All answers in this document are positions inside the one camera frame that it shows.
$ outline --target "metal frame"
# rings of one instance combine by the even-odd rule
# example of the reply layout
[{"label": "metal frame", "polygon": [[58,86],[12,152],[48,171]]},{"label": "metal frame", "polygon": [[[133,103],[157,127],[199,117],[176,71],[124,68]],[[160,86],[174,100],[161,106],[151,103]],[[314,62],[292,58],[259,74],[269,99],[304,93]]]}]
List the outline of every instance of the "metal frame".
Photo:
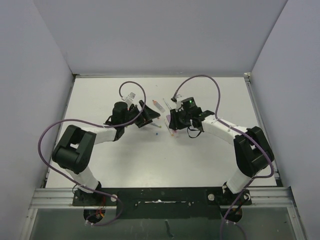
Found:
[{"label": "metal frame", "polygon": [[[290,188],[249,187],[252,205],[243,208],[289,208],[294,206]],[[37,188],[34,191],[30,209],[96,209],[99,206],[73,206],[72,188]]]},{"label": "metal frame", "polygon": [[[78,75],[80,78],[102,78],[110,77],[105,75]],[[254,113],[256,115],[258,125],[264,131],[267,139],[268,135],[263,123],[263,119],[258,109],[257,101],[252,90],[250,73],[244,74],[245,84],[252,102]],[[68,101],[65,106],[65,112],[68,107],[69,99],[72,93],[72,88],[68,97]],[[278,168],[276,164],[274,167],[277,171],[275,176],[276,179],[280,179],[278,174]],[[306,240],[306,234],[301,223],[298,210],[296,208],[293,194],[290,188],[286,187],[249,187],[251,195],[252,205],[242,206],[243,208],[287,208],[290,216],[291,225],[297,240]],[[38,209],[96,209],[98,206],[72,206],[74,194],[72,188],[37,188],[34,191],[31,204],[29,207],[28,215],[22,233],[20,236],[21,240],[29,240],[32,229],[35,223],[35,218]],[[116,209],[116,206],[106,207],[109,209]]]},{"label": "metal frame", "polygon": [[[117,79],[131,79],[131,78],[189,78],[194,75],[198,75],[200,72],[172,72],[169,74],[145,74],[145,73],[132,73],[132,74],[114,74],[114,73],[104,73],[104,74],[77,74],[76,78],[78,79],[108,79],[108,78],[117,78]],[[243,74],[215,74],[215,78],[243,78]]]}]

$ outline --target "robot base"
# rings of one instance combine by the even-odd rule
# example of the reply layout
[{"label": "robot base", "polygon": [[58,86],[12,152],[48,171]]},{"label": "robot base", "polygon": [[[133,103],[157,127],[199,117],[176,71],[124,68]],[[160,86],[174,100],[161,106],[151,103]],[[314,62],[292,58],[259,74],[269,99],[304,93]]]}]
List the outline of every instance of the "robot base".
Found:
[{"label": "robot base", "polygon": [[[236,194],[223,195],[221,187],[154,187],[154,188],[100,188],[97,190],[116,195],[124,204],[119,219],[188,219],[208,218],[221,219],[220,206],[229,206]],[[236,204],[245,201],[244,196]],[[101,206],[103,197],[76,190],[73,206]],[[121,205],[106,197],[105,206],[116,206],[116,214]]]}]

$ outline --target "white wall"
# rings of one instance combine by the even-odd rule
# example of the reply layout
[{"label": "white wall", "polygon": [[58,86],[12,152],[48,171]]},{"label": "white wall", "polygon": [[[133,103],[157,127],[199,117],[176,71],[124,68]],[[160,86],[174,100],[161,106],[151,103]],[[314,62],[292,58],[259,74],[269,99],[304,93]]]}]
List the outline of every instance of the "white wall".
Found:
[{"label": "white wall", "polygon": [[252,71],[280,176],[320,236],[320,1],[289,0]]},{"label": "white wall", "polygon": [[287,0],[34,0],[75,74],[242,76]]},{"label": "white wall", "polygon": [[31,0],[2,1],[0,23],[0,238],[15,240],[46,172],[38,138],[61,118],[73,78]]}]

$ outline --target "white enclosure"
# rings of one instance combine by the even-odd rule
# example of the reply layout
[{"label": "white enclosure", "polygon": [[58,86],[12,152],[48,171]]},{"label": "white enclosure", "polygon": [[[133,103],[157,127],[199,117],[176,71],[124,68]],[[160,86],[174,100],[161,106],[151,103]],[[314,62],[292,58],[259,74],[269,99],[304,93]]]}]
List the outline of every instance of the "white enclosure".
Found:
[{"label": "white enclosure", "polygon": [[[319,0],[4,0],[0,9],[1,239],[19,238],[34,189],[41,186],[47,171],[38,157],[38,138],[46,126],[63,118],[73,84],[72,74],[132,78],[190,77],[201,73],[242,77],[243,73],[252,72],[252,89],[280,176],[286,186],[292,187],[308,239],[317,240],[320,235],[320,214],[316,208],[320,198],[319,13]],[[218,79],[222,88],[220,115],[239,125],[255,125],[257,120],[249,97],[242,95],[245,86],[237,85],[240,78],[228,79]],[[107,81],[102,78],[86,80],[76,80],[66,115],[102,123],[109,116],[112,104],[120,100],[116,92],[124,79],[107,79],[113,83],[108,89],[103,87]],[[164,93],[169,98],[178,85],[164,78],[139,81],[146,85],[149,96],[159,99],[163,106],[163,94],[153,95],[154,90],[166,84],[166,88],[172,89]],[[189,84],[181,91],[194,96],[203,109],[214,111],[216,90],[210,81]],[[195,94],[192,89],[195,86],[203,92]],[[140,94],[134,86],[126,86],[124,91],[132,88]],[[79,96],[81,91],[89,93],[84,95],[86,101]],[[245,102],[244,108],[238,105],[235,96]],[[79,103],[87,109],[77,109]],[[90,164],[97,178],[103,179],[105,186],[112,186],[120,182],[120,177],[111,169],[128,174],[133,168],[142,175],[140,168],[150,162],[133,161],[127,154],[131,148],[141,147],[139,141],[145,143],[143,151],[148,159],[154,158],[153,152],[157,152],[154,162],[162,169],[141,176],[149,184],[212,185],[204,179],[214,171],[210,177],[219,179],[217,185],[227,180],[234,163],[227,143],[211,135],[191,141],[185,132],[177,138],[169,137],[162,126],[160,131],[151,126],[128,127],[119,142],[110,143],[115,146],[108,149],[114,151],[112,159],[104,161],[94,156],[96,165]],[[44,139],[42,149],[46,159],[50,158],[56,136],[57,128]],[[160,140],[177,146],[179,152],[184,146],[190,147],[185,149],[184,158],[198,151],[202,162],[189,161],[185,165],[197,176],[194,180],[179,172],[184,158],[177,158],[172,148],[165,151],[168,148]],[[207,149],[209,141],[215,145],[205,155],[199,148]],[[116,153],[121,143],[126,150],[118,158]],[[107,151],[105,145],[96,146],[94,155],[97,151],[103,155]],[[160,150],[172,153],[177,159],[172,168],[163,167]],[[226,176],[222,176],[222,170],[217,172],[216,167],[226,171]],[[62,179],[51,172],[47,186],[72,185]],[[261,185],[274,185],[274,179],[271,180]],[[128,186],[129,179],[121,184]],[[136,180],[132,184],[141,185],[141,182]]]},{"label": "white enclosure", "polygon": [[287,0],[34,0],[74,74],[242,76]]},{"label": "white enclosure", "polygon": [[[95,145],[89,167],[105,188],[151,187],[220,187],[236,171],[234,147],[208,133],[191,139],[187,130],[171,136],[164,124],[169,109],[163,98],[174,107],[170,98],[185,78],[76,78],[65,114],[66,119],[82,119],[102,124],[112,114],[114,103],[121,100],[118,89],[125,81],[141,84],[146,92],[146,104],[160,112],[152,100],[165,109],[154,122],[162,128],[147,125],[125,128],[116,142]],[[219,117],[240,126],[257,126],[257,119],[243,77],[216,78],[221,89]],[[133,84],[125,85],[123,95],[136,94],[142,100],[142,91]],[[194,97],[203,111],[216,109],[218,93],[215,84],[207,78],[196,78],[186,83],[180,94]],[[70,124],[86,127],[78,122],[65,122],[63,133]],[[268,175],[270,168],[260,172]],[[275,186],[275,178],[257,179],[252,186]],[[74,184],[60,174],[50,171],[47,188],[72,188]]]}]

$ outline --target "purple cable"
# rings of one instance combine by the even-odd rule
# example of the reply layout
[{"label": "purple cable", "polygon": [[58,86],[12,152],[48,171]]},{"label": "purple cable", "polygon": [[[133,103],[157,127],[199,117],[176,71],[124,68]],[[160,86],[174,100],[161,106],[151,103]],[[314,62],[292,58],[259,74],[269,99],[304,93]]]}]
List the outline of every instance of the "purple cable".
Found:
[{"label": "purple cable", "polygon": [[244,228],[243,228],[240,224],[238,224],[238,223],[236,223],[236,222],[232,222],[232,223],[233,223],[234,225],[236,225],[236,226],[241,230],[241,232],[242,232],[243,235],[244,235],[244,239],[248,239],[248,236],[247,236]]},{"label": "purple cable", "polygon": [[221,225],[220,225],[220,240],[223,240],[223,229],[224,229],[224,223],[226,221],[226,218],[227,218],[227,215],[229,214],[229,212],[231,211],[231,209],[233,208],[233,206],[237,203],[237,201],[240,199],[241,195],[244,193],[244,191],[246,190],[247,187],[249,187],[249,185],[253,182],[254,179],[267,179],[267,178],[270,178],[274,175],[274,166],[272,165],[272,161],[271,159],[269,158],[269,156],[267,155],[267,153],[263,150],[263,148],[252,138],[250,137],[248,134],[246,134],[245,132],[243,131],[240,131],[236,128],[234,128],[233,126],[230,126],[229,124],[227,124],[226,122],[222,121],[221,119],[218,118],[218,109],[219,109],[219,105],[220,105],[220,100],[221,100],[221,92],[220,92],[220,87],[217,83],[216,80],[214,80],[211,76],[209,75],[205,75],[205,74],[199,74],[199,75],[195,75],[195,76],[192,76],[192,77],[189,77],[188,79],[186,79],[185,81],[183,81],[180,86],[177,88],[177,90],[175,91],[174,95],[173,95],[173,98],[176,98],[177,94],[178,94],[178,91],[179,89],[186,83],[188,82],[189,80],[191,79],[194,79],[194,78],[198,78],[198,77],[205,77],[205,78],[208,78],[210,79],[211,81],[214,82],[215,86],[216,86],[216,89],[218,91],[218,101],[217,101],[217,104],[216,104],[216,108],[215,108],[215,118],[219,121],[219,123],[225,125],[226,127],[232,129],[233,131],[239,133],[239,134],[242,134],[244,135],[247,139],[249,139],[249,141],[251,141],[260,151],[261,153],[263,154],[263,156],[265,157],[265,159],[267,160],[268,164],[270,165],[270,168],[271,168],[271,173],[269,175],[266,175],[266,176],[254,176],[251,181],[242,189],[242,191],[237,195],[237,197],[235,198],[235,200],[233,201],[233,203],[231,204],[231,206],[228,208],[228,210],[226,211],[225,215],[223,216],[222,218],[222,221],[221,221]]},{"label": "purple cable", "polygon": [[111,224],[113,223],[114,221],[116,221],[120,215],[122,214],[123,212],[123,209],[124,209],[124,203],[117,197],[109,194],[109,193],[106,193],[106,192],[103,192],[103,191],[98,191],[98,190],[95,190],[95,189],[91,189],[89,187],[86,187],[86,186],[83,186],[81,185],[79,182],[75,181],[74,179],[72,179],[71,177],[69,177],[67,174],[63,173],[62,171],[58,170],[57,168],[55,168],[54,166],[51,166],[50,163],[48,163],[45,159],[45,157],[43,156],[42,154],[42,151],[41,151],[41,143],[42,143],[42,140],[44,138],[44,136],[46,135],[46,133],[54,126],[58,125],[58,124],[61,124],[63,122],[79,122],[79,123],[83,123],[83,124],[88,124],[88,125],[91,125],[91,126],[94,126],[94,127],[98,127],[98,128],[116,128],[116,127],[125,127],[127,125],[130,125],[131,123],[133,123],[143,112],[143,110],[145,109],[145,106],[146,106],[146,100],[147,100],[147,96],[146,96],[146,92],[144,90],[144,88],[137,82],[134,82],[134,81],[125,81],[124,83],[122,83],[119,87],[119,94],[120,96],[122,97],[121,95],[121,88],[123,87],[123,85],[125,84],[128,84],[128,83],[131,83],[131,84],[136,84],[138,85],[142,92],[143,92],[143,96],[144,96],[144,103],[143,103],[143,106],[140,110],[140,112],[137,114],[137,116],[135,116],[132,120],[126,122],[126,123],[122,123],[122,124],[118,124],[118,125],[112,125],[112,126],[109,126],[109,125],[99,125],[99,124],[95,124],[95,123],[92,123],[92,122],[89,122],[89,121],[84,121],[84,120],[80,120],[80,119],[63,119],[63,120],[59,120],[53,124],[51,124],[50,126],[48,126],[44,131],[43,133],[41,134],[40,138],[39,138],[39,141],[38,141],[38,145],[37,145],[37,148],[38,148],[38,154],[40,156],[40,159],[43,161],[43,163],[48,166],[48,168],[54,170],[55,172],[57,172],[58,174],[61,174],[62,176],[64,176],[65,178],[67,178],[68,180],[70,180],[71,182],[73,182],[74,184],[76,185],[79,185],[81,186],[83,189],[86,189],[88,191],[92,191],[94,193],[97,193],[97,194],[101,194],[101,195],[104,195],[104,196],[107,196],[109,198],[114,198],[115,200],[117,200],[120,204],[121,204],[121,210],[120,212],[113,218],[111,219],[110,221],[108,222],[105,222],[105,223],[95,223],[93,224],[93,226],[106,226],[108,224]]}]

